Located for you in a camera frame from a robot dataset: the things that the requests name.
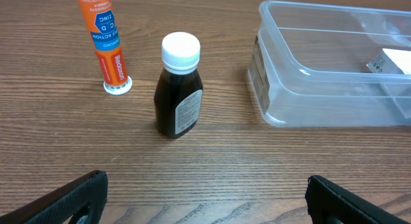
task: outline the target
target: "white bottle cap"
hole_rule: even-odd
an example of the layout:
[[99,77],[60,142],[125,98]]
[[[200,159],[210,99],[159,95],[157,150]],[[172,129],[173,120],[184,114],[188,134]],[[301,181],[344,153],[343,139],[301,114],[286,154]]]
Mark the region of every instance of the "white bottle cap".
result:
[[188,74],[197,68],[200,60],[200,42],[186,32],[168,34],[162,40],[162,61],[173,74]]
[[122,85],[112,86],[104,82],[103,86],[108,94],[113,96],[119,96],[128,92],[131,89],[131,87],[133,86],[133,81],[130,77],[128,77],[127,81]]

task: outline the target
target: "brown tabletop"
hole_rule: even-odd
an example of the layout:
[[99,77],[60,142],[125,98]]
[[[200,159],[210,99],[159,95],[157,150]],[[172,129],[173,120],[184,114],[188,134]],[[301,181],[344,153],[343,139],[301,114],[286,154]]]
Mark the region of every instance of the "brown tabletop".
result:
[[[100,223],[310,223],[320,174],[411,221],[411,129],[274,128],[246,70],[264,0],[113,0],[132,90],[110,96],[76,0],[0,0],[0,214],[94,169]],[[411,0],[285,0],[409,10]],[[161,40],[196,35],[204,98],[175,141],[154,126]]]

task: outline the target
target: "dark brown bottle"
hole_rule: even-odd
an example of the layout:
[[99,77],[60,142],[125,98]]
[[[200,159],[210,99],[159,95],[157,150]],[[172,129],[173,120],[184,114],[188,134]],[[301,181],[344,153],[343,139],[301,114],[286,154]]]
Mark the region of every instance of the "dark brown bottle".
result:
[[162,42],[162,60],[164,69],[154,94],[157,129],[178,138],[195,126],[200,114],[200,43],[188,33],[171,33]]

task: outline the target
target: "transparent storage box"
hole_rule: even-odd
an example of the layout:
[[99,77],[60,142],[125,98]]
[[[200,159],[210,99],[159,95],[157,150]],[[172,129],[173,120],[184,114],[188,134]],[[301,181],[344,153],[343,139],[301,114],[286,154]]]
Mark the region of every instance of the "transparent storage box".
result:
[[383,48],[411,51],[410,12],[284,1],[259,12],[249,77],[267,123],[411,125],[411,75],[367,67]]

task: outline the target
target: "bottle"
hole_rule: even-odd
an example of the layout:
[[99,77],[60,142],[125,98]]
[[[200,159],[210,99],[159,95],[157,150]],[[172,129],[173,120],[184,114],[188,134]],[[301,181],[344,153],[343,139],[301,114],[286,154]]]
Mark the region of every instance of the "bottle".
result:
[[133,83],[124,64],[111,0],[78,0],[78,4],[104,75],[105,91],[111,95],[128,92]]
[[189,33],[175,32],[162,40],[162,70],[154,94],[160,133],[179,138],[190,131],[200,115],[203,84],[197,71],[200,42]]

